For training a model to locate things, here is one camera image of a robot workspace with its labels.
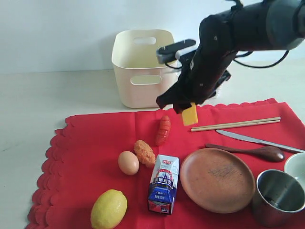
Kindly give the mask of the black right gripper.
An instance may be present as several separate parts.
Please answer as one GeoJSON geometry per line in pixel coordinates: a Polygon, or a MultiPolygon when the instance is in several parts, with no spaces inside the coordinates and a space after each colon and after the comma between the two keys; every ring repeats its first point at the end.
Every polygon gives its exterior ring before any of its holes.
{"type": "Polygon", "coordinates": [[[177,114],[192,104],[202,104],[237,54],[228,22],[216,15],[203,19],[199,26],[200,44],[181,83],[174,84],[156,98],[160,109],[172,105],[177,114]]]}

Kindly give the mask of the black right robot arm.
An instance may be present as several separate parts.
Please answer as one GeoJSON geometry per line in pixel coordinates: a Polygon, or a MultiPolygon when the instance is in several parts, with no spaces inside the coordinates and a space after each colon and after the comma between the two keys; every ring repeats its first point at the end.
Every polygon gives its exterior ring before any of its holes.
{"type": "Polygon", "coordinates": [[[176,113],[191,103],[202,104],[239,51],[289,51],[304,38],[304,1],[264,0],[248,6],[237,1],[230,10],[202,20],[196,51],[183,62],[178,81],[157,98],[157,104],[172,104],[176,113]]]}

